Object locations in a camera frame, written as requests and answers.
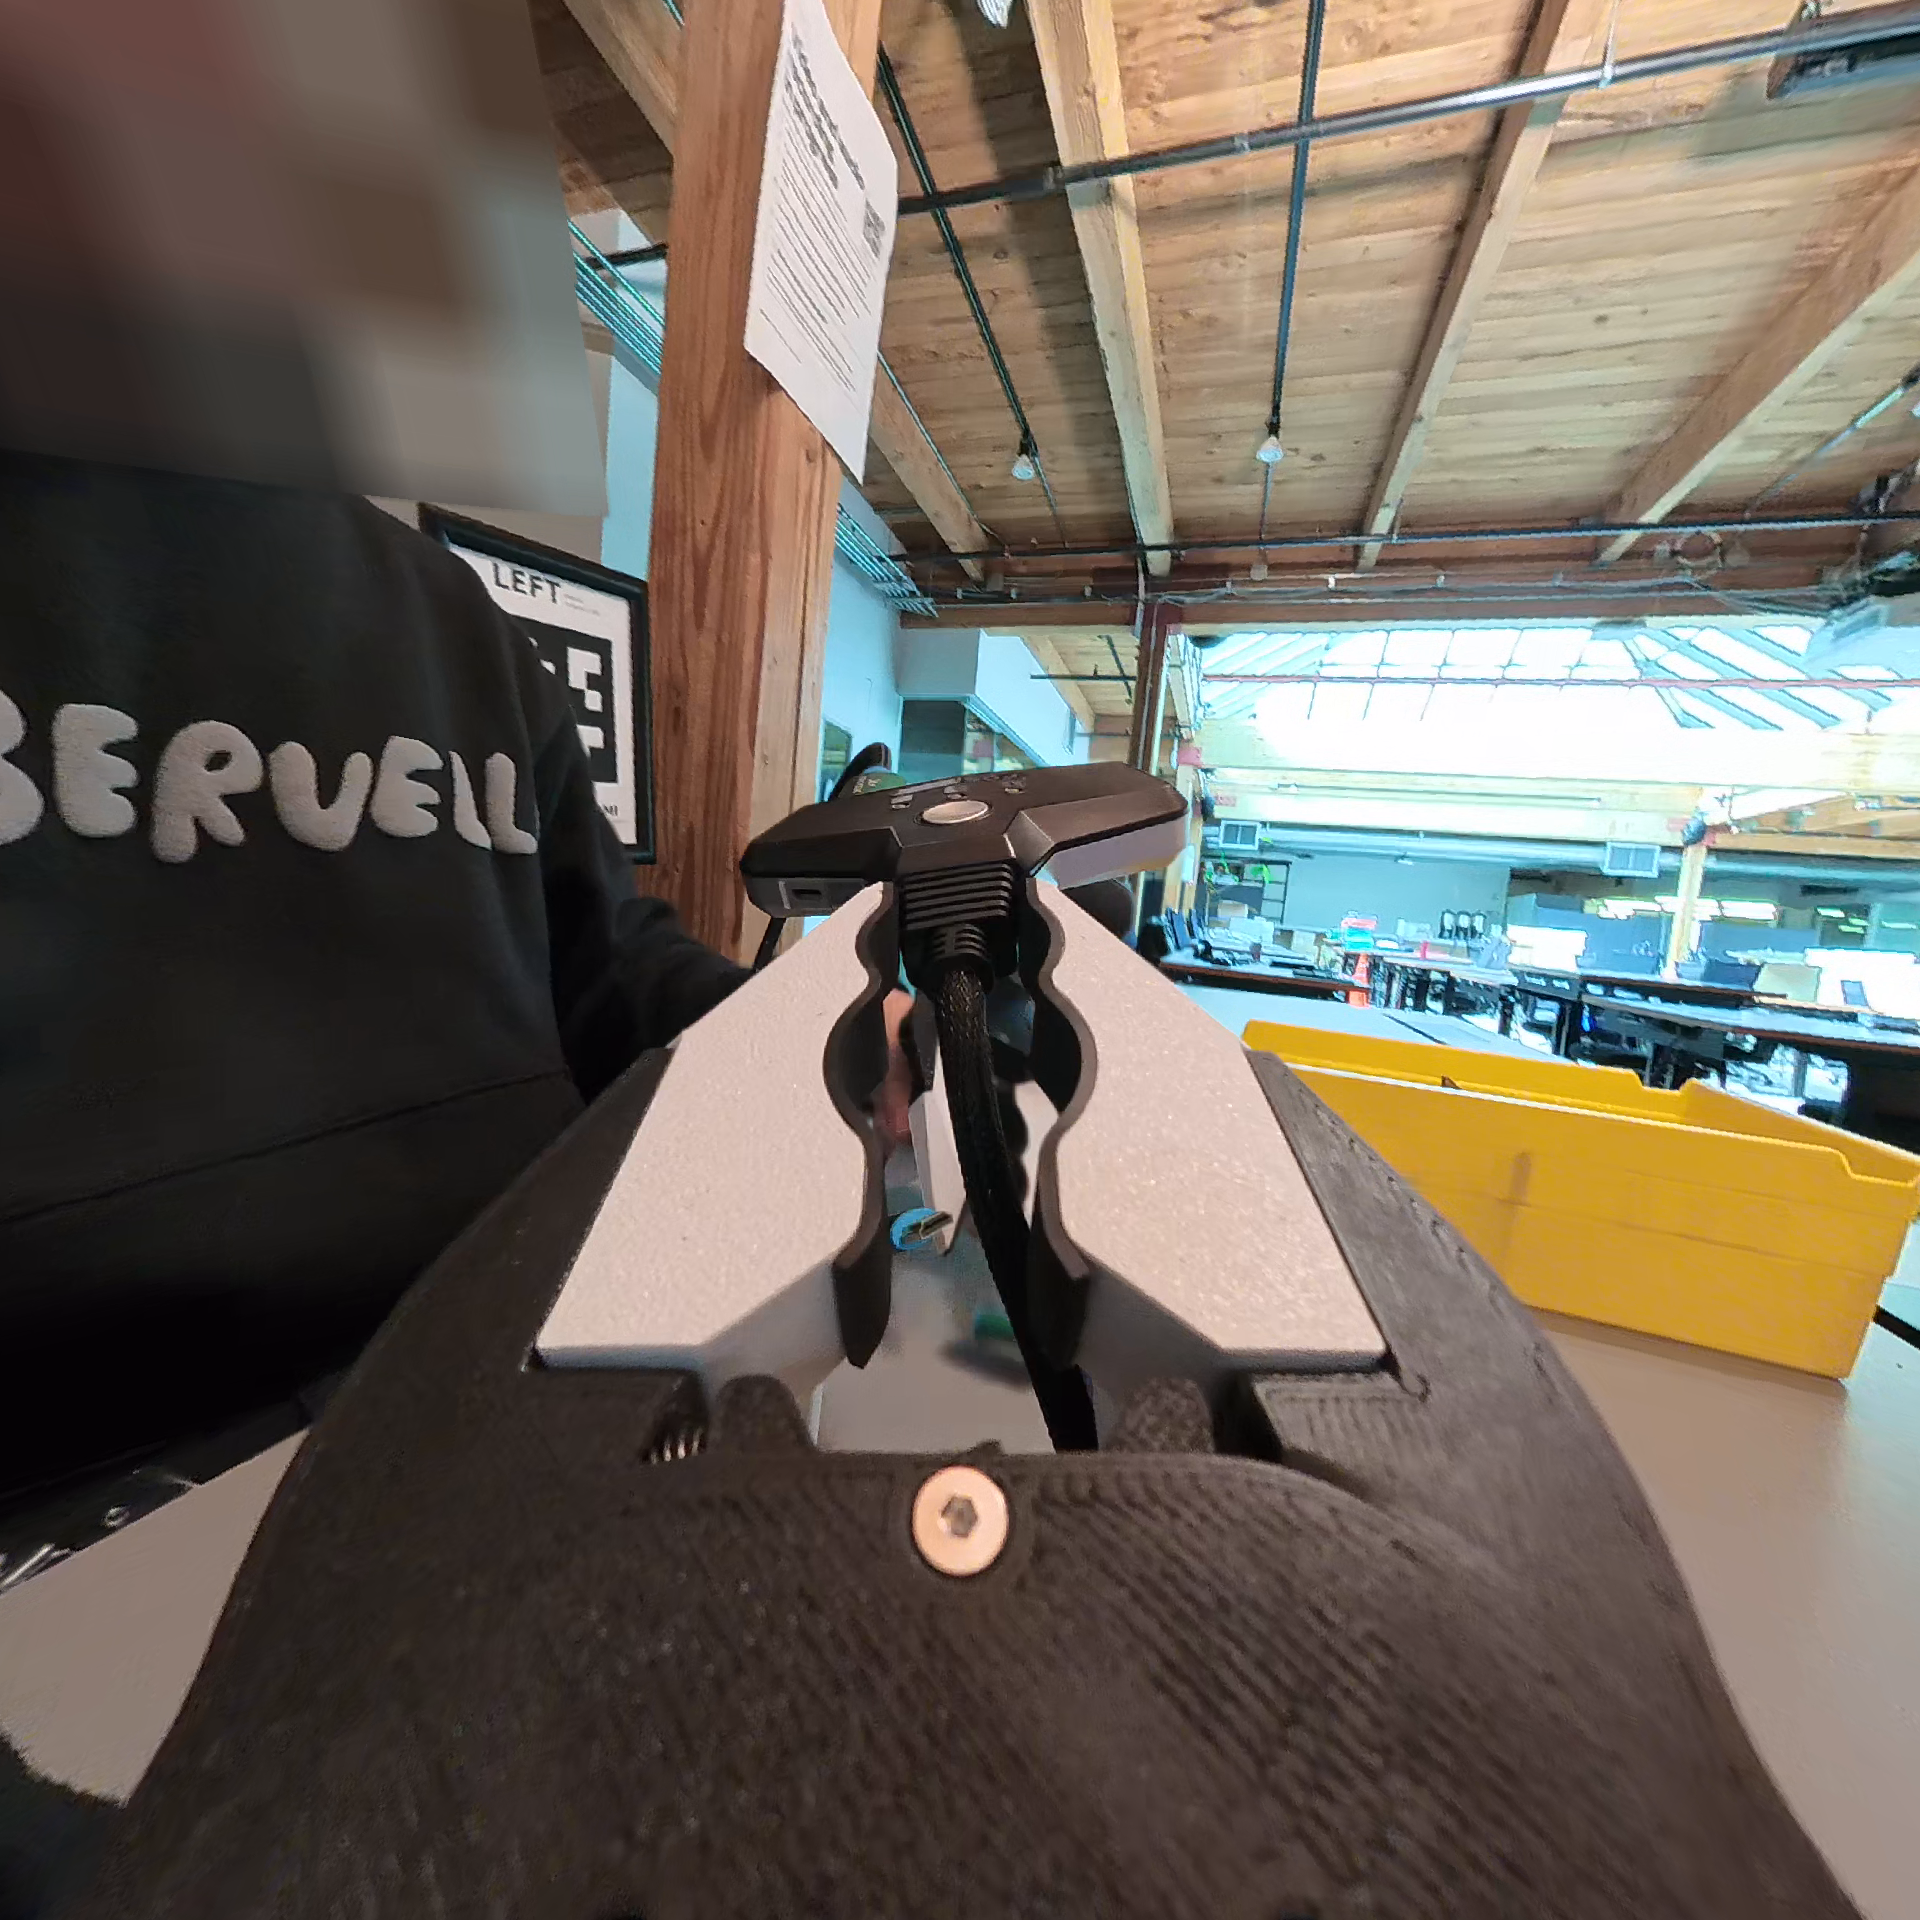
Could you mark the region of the person's left forearm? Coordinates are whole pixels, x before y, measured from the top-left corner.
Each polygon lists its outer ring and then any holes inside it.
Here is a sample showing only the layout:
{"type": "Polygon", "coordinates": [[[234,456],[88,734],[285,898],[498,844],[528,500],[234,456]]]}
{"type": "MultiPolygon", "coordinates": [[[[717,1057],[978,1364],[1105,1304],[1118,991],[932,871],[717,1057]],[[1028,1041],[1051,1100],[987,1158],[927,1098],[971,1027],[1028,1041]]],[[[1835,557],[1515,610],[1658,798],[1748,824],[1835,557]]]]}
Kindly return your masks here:
{"type": "Polygon", "coordinates": [[[550,894],[547,950],[561,1051],[582,1103],[751,978],[692,938],[668,904],[594,887],[550,894]]]}

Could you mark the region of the yellow plastic bin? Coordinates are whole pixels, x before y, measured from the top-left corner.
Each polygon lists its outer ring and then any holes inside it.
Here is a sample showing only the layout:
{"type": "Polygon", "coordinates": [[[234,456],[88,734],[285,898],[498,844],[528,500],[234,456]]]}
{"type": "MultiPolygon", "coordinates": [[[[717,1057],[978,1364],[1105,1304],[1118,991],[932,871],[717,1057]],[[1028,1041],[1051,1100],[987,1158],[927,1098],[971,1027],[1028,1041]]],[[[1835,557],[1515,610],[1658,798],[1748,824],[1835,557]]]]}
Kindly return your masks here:
{"type": "Polygon", "coordinates": [[[1902,1148],[1710,1084],[1252,1020],[1517,1301],[1845,1381],[1917,1218],[1902,1148]]]}

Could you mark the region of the white paper sheet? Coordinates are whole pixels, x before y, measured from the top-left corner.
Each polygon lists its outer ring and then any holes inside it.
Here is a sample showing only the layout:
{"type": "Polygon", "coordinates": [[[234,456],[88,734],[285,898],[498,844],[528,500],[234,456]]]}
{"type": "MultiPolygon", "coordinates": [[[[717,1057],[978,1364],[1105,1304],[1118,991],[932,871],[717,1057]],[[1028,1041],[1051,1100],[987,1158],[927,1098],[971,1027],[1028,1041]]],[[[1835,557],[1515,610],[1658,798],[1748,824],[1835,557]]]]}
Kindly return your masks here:
{"type": "Polygon", "coordinates": [[[787,4],[742,346],[865,477],[901,166],[822,4],[787,4]]]}

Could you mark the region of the person's black hoodie torso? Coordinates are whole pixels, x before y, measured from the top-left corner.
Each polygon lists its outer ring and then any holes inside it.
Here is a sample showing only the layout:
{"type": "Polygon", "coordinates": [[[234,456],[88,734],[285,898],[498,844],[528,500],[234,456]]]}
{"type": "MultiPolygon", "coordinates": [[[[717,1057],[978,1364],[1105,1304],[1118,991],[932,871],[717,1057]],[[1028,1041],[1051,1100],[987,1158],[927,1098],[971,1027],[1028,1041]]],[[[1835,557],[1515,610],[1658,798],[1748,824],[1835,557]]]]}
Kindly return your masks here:
{"type": "Polygon", "coordinates": [[[582,1113],[541,754],[364,497],[4,457],[4,1490],[301,1387],[582,1113]]]}

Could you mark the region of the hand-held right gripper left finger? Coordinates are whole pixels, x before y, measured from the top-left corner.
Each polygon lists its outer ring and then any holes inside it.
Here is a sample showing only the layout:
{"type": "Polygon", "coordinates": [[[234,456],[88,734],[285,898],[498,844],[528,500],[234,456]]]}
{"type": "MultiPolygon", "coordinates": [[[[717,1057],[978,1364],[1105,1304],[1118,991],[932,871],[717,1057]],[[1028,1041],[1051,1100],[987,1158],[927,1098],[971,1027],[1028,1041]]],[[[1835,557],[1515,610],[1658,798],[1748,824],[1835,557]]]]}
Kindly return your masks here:
{"type": "Polygon", "coordinates": [[[658,1450],[741,1381],[780,1383],[821,1440],[827,1383],[895,1307],[870,1100],[897,961],[895,893],[862,887],[674,1044],[538,1333],[544,1440],[658,1450]]]}

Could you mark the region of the ceiling projector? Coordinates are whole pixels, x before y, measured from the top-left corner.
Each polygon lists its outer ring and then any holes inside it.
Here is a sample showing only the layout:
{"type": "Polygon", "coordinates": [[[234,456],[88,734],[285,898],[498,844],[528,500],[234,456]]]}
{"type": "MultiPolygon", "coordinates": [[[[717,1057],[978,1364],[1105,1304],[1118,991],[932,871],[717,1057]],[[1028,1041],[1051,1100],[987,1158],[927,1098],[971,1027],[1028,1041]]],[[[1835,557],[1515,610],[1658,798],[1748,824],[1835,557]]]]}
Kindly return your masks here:
{"type": "Polygon", "coordinates": [[[1811,680],[1865,668],[1917,680],[1917,548],[1845,580],[1841,603],[1807,644],[1802,668],[1811,680]]]}

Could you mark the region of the black framed tag poster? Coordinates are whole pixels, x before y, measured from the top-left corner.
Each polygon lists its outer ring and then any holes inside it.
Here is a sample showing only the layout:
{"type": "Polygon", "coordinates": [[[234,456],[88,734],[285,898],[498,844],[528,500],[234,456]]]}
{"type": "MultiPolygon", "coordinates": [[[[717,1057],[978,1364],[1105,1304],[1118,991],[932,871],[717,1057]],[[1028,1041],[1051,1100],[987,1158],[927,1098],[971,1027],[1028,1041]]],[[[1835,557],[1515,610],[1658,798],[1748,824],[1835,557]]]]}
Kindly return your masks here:
{"type": "Polygon", "coordinates": [[[418,521],[477,576],[564,687],[607,821],[631,863],[654,863],[654,657],[644,580],[440,507],[421,503],[418,521]]]}

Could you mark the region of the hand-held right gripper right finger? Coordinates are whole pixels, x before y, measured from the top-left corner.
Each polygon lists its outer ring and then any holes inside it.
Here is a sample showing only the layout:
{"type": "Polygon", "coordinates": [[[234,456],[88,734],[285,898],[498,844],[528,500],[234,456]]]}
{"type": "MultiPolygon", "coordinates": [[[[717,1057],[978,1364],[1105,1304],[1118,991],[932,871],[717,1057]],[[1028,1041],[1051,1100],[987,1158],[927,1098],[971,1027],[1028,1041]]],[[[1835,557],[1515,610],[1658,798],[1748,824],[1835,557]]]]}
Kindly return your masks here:
{"type": "Polygon", "coordinates": [[[1242,1044],[1050,880],[1021,978],[1050,1103],[1028,1308],[1097,1443],[1154,1381],[1221,1411],[1238,1381],[1380,1376],[1390,1340],[1242,1044]]]}

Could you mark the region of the wooden post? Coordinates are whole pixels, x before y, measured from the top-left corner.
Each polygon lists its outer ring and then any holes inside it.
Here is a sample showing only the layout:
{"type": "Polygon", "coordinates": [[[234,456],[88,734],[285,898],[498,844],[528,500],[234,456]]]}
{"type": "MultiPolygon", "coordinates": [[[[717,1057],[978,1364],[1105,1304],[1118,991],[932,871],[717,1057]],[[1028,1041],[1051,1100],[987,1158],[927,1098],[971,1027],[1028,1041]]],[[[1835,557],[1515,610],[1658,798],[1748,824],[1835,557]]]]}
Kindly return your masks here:
{"type": "MultiPolygon", "coordinates": [[[[878,4],[827,4],[871,96],[878,4]]],[[[842,464],[745,353],[784,4],[690,4],[650,544],[658,893],[745,958],[738,861],[812,804],[842,464]]]]}

